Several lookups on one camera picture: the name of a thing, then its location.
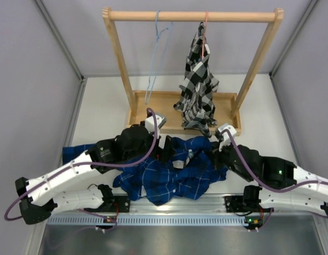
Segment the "blue plaid shirt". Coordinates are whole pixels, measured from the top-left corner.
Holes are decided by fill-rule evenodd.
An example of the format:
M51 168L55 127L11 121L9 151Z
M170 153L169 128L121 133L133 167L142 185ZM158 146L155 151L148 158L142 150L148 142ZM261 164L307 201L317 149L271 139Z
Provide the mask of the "blue plaid shirt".
M212 145L206 137L173 139L176 153L167 163L149 156L138 165L126 164L119 168L113 187L121 188L132 201L146 197L161 206L173 197L197 200L212 183L226 179L228 169L215 166L210 157ZM92 145L64 147L62 162L68 163Z

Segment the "light blue wire hanger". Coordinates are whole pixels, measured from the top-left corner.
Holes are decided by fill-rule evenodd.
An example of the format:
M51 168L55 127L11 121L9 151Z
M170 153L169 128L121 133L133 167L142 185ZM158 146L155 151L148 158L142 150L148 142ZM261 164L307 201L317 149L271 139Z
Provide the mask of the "light blue wire hanger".
M163 29L159 28L159 15L161 13L161 10L158 10L155 15L155 47L152 53L151 61L150 61L150 68L149 68L149 74L148 74L148 83L147 83L147 88L145 92L145 104L148 105L152 96L152 93L154 91L154 86L157 80L157 77L160 73L160 71L163 68L164 65L164 58L167 52L167 49L169 47L169 43L171 40L172 36L172 31L173 31L173 22L171 21L168 26L166 26ZM161 43L161 37L162 35L166 33L166 42L164 45L164 49L162 50L162 53L159 58L159 62L156 62L156 57L158 53L158 48Z

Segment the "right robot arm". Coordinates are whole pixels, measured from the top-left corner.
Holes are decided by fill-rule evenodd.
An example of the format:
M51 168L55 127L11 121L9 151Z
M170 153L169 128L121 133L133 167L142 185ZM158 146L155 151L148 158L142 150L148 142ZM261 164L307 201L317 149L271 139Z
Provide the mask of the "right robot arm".
M233 171L247 182L238 198L226 200L228 211L286 209L308 211L328 219L328 179L291 161L261 156L243 145L211 145L216 166Z

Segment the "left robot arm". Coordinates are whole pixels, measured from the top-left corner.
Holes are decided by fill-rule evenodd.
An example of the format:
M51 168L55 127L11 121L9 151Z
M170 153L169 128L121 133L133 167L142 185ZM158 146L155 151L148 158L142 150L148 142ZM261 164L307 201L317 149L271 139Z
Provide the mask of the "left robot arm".
M113 139L98 141L84 149L62 167L40 176L15 181L20 196L19 208L26 224L32 225L63 211L85 209L88 212L114 210L115 197L107 184L81 191L68 189L79 182L138 161L148 152L154 159L168 161L174 154L173 139L165 138L164 147L153 144L153 132L135 124Z

